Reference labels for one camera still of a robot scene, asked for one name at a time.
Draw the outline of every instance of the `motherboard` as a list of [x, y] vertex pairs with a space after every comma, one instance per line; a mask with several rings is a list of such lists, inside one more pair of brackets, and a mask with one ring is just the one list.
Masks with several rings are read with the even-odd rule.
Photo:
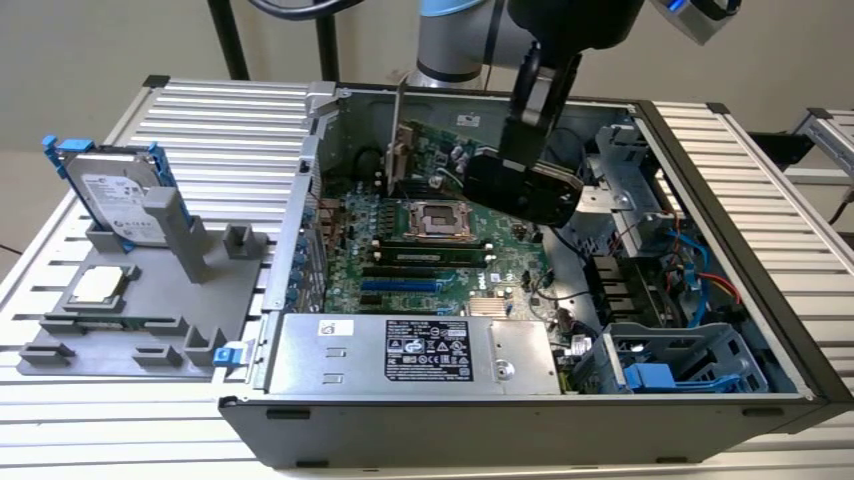
[[323, 198], [325, 311], [554, 318], [532, 296], [549, 269], [540, 227], [457, 195], [478, 142], [417, 122], [401, 129], [394, 188], [359, 181]]

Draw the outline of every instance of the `hard drive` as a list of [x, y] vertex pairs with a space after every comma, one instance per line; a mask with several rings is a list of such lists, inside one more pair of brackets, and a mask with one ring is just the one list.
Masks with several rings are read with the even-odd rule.
[[[57, 166], [61, 178], [69, 180], [93, 222], [102, 231], [113, 231], [134, 245], [166, 247], [163, 230], [143, 209], [151, 187], [175, 187], [175, 177], [163, 148], [97, 146], [90, 139], [67, 139], [57, 145], [57, 137], [43, 140], [45, 153]], [[185, 219], [190, 213], [182, 201]]]

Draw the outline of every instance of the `cpu socket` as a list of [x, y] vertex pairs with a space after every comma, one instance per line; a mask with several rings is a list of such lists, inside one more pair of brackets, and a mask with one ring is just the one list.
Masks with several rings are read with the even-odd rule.
[[410, 230], [416, 240], [468, 242], [476, 239], [469, 222], [472, 209], [465, 202], [413, 202]]

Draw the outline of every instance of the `blue pcie slot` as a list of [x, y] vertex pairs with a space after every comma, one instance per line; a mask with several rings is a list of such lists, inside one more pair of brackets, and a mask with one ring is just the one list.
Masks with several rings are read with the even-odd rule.
[[362, 282], [363, 292], [426, 292], [440, 293], [442, 285], [436, 281], [381, 281], [369, 280]]

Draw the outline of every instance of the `white wall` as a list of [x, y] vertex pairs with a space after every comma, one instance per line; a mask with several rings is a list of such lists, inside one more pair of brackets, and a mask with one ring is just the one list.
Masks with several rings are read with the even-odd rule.
[[[314, 24], [233, 3], [254, 79], [319, 78]], [[338, 16], [346, 81], [391, 83], [413, 69], [417, 14], [417, 0], [366, 0]], [[854, 107], [852, 25], [852, 0], [746, 0], [701, 48], [648, 6], [629, 41], [588, 56], [574, 93], [721, 101], [748, 127], [784, 129], [806, 106]], [[102, 138], [150, 73], [227, 78], [205, 0], [0, 0], [0, 201], [29, 206], [0, 209], [0, 242], [13, 224], [17, 242], [33, 236], [65, 191], [21, 152], [47, 132]], [[490, 87], [513, 77], [497, 71]], [[831, 215], [837, 192], [814, 195]]]

